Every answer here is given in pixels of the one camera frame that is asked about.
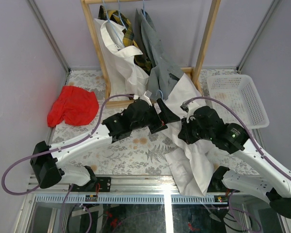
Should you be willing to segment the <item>white plastic basket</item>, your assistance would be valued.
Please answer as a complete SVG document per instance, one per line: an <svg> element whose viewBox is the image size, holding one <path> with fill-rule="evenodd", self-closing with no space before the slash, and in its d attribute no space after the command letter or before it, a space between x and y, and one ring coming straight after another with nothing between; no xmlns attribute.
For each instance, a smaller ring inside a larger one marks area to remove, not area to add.
<svg viewBox="0 0 291 233"><path fill-rule="evenodd" d="M230 74L207 77L209 96L229 107L248 129L269 126L269 118L252 78Z"/></svg>

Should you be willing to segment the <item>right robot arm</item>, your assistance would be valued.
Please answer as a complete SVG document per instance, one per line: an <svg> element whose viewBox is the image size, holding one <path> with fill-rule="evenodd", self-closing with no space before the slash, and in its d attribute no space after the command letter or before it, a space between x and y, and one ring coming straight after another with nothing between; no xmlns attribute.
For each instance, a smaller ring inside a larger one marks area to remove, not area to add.
<svg viewBox="0 0 291 233"><path fill-rule="evenodd" d="M208 106L191 108L186 104L181 105L181 109L187 116L181 120L179 139L187 144L210 141L218 149L245 161L262 176L259 180L220 166L212 177L212 188L219 192L225 188L245 192L291 219L291 171L251 139L243 126L224 123L214 109Z"/></svg>

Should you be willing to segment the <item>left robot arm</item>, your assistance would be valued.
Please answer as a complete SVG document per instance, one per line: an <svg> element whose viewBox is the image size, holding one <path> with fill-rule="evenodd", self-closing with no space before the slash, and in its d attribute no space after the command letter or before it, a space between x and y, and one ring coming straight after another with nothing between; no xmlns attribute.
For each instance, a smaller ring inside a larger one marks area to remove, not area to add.
<svg viewBox="0 0 291 233"><path fill-rule="evenodd" d="M92 149L110 145L127 138L132 131L148 128L151 133L167 129L169 123L179 122L174 114L158 99L159 110L145 100L137 99L126 109L103 120L94 129L62 143L47 145L38 143L34 148L36 157L30 160L41 189L59 183L68 183L72 191L93 191L98 179L89 166L72 166L70 161Z"/></svg>

